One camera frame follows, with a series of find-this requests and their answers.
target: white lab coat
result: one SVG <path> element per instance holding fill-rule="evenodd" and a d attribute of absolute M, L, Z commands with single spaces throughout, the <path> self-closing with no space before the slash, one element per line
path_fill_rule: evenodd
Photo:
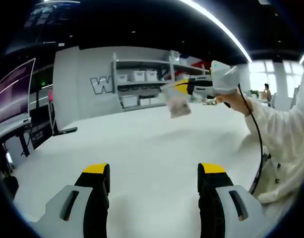
<path fill-rule="evenodd" d="M 293 203 L 304 179 L 304 74 L 296 105 L 288 112 L 251 101 L 263 144 L 272 155 L 263 166 L 254 196 L 266 215 L 278 221 Z M 246 117 L 245 121 L 257 136 L 252 117 Z"/>

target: person's hand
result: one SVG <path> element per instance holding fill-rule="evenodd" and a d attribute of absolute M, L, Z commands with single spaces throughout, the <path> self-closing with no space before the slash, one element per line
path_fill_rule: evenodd
<path fill-rule="evenodd" d="M 220 94 L 220 95 L 217 95 L 216 98 L 217 98 L 218 102 L 228 103 L 233 110 L 240 112 L 240 113 L 244 114 L 245 116 L 250 115 L 250 112 L 247 109 L 242 96 L 238 92 L 235 92 L 230 95 L 221 95 Z M 247 98 L 245 98 L 245 101 L 246 101 L 247 105 L 249 106 L 251 112 L 253 112 L 253 107 L 252 107 L 251 101 Z"/>

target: window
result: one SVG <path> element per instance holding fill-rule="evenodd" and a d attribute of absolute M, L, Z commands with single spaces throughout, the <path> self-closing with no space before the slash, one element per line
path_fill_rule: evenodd
<path fill-rule="evenodd" d="M 249 63 L 251 90 L 264 91 L 264 84 L 268 83 L 272 94 L 277 93 L 274 65 L 271 60 Z"/>
<path fill-rule="evenodd" d="M 301 84 L 304 68 L 294 61 L 284 61 L 283 64 L 286 73 L 287 94 L 289 98 L 293 98 L 295 88 Z"/>

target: plastic bag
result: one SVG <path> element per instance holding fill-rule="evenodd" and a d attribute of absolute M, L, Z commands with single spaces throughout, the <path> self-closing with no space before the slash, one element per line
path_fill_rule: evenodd
<path fill-rule="evenodd" d="M 171 113 L 171 118 L 178 118 L 191 114 L 191 109 L 188 104 L 190 96 L 177 90 L 178 84 L 180 84 L 180 81 L 161 87 L 165 103 Z"/>

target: computer screen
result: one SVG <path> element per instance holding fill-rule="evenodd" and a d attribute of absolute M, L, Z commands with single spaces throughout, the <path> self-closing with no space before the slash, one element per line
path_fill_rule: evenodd
<path fill-rule="evenodd" d="M 0 81 L 0 123 L 29 114 L 29 89 L 35 59 L 20 65 Z"/>

